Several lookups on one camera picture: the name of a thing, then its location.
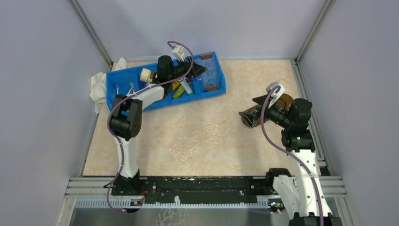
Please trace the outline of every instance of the blue bin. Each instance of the blue bin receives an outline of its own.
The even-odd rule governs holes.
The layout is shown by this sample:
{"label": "blue bin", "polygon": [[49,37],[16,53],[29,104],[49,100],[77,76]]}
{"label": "blue bin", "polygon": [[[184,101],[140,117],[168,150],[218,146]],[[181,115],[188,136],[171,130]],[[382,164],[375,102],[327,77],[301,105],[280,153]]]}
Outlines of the blue bin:
{"label": "blue bin", "polygon": [[[167,97],[146,107],[144,110],[153,110],[157,108],[162,108],[166,106],[177,105],[193,100],[200,100],[210,97],[220,96],[226,93],[226,81],[224,79],[222,68],[217,59],[216,53],[212,52],[213,58],[202,60],[200,54],[194,56],[194,62],[199,65],[205,66],[208,70],[192,80],[191,89],[194,95],[189,96],[184,92],[179,98],[173,99],[172,96],[177,91],[174,90]],[[134,91],[137,92],[145,87],[145,82],[140,81],[140,74],[143,68],[147,68],[151,71],[157,71],[157,63],[142,65],[138,67],[127,68],[124,70],[119,70],[115,72],[107,73],[107,105],[111,110],[113,100],[116,96],[116,85],[119,87],[119,94],[126,95],[131,86],[130,83],[133,82]],[[216,84],[218,89],[214,91],[207,92],[206,86],[210,84]]]}

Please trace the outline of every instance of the gray wall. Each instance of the gray wall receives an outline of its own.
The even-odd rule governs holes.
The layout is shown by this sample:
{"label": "gray wall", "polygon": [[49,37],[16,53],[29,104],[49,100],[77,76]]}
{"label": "gray wall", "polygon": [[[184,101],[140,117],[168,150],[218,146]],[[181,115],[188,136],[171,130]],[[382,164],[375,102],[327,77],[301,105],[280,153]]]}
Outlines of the gray wall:
{"label": "gray wall", "polygon": [[79,0],[113,61],[155,60],[168,40],[221,59],[295,57],[325,0]]}
{"label": "gray wall", "polygon": [[0,225],[54,225],[107,65],[67,0],[4,0],[0,68]]}
{"label": "gray wall", "polygon": [[300,63],[361,225],[398,225],[399,1],[336,1]]}

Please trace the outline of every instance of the table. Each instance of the table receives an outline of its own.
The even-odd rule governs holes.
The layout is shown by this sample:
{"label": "table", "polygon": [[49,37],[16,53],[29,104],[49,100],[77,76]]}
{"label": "table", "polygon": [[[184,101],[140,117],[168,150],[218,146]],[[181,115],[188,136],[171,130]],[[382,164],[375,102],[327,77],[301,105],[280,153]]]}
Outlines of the table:
{"label": "table", "polygon": [[[128,67],[143,64],[148,62],[130,62]],[[231,60],[220,61],[220,65],[226,79],[225,95],[143,112],[136,146],[140,175],[264,176],[275,167],[294,173],[287,156],[267,142],[260,126],[248,128],[238,115],[254,106],[252,98],[265,95],[274,81],[294,99],[299,97],[290,61]],[[119,168],[116,144],[106,126],[108,114],[103,104],[84,176],[115,175]],[[282,146],[281,127],[267,122],[265,128]],[[187,147],[195,151],[187,153]]]}

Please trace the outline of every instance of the yellow object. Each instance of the yellow object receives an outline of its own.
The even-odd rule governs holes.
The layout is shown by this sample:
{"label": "yellow object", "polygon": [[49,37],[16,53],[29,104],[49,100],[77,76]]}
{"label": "yellow object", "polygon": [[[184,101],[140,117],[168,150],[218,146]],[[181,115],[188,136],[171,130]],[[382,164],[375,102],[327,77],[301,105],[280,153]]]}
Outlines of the yellow object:
{"label": "yellow object", "polygon": [[173,99],[179,98],[184,92],[185,92],[184,87],[183,87],[183,86],[180,86],[180,87],[177,89],[176,93],[173,94],[172,98],[173,98]]}
{"label": "yellow object", "polygon": [[173,84],[172,84],[172,90],[175,90],[179,85],[180,85],[180,82],[179,82],[179,81],[173,82]]}

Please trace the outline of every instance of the white cloth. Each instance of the white cloth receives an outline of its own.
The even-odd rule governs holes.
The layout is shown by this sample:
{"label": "white cloth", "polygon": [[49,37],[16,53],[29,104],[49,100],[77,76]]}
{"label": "white cloth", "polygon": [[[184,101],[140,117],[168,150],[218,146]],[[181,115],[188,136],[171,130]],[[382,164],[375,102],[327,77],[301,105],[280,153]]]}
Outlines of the white cloth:
{"label": "white cloth", "polygon": [[[128,64],[126,60],[122,57],[116,64],[114,71],[126,69],[127,67]],[[90,98],[94,101],[95,104],[94,112],[98,114],[100,112],[102,103],[107,101],[107,88],[105,85],[107,81],[107,73],[100,72],[91,77],[90,81]]]}

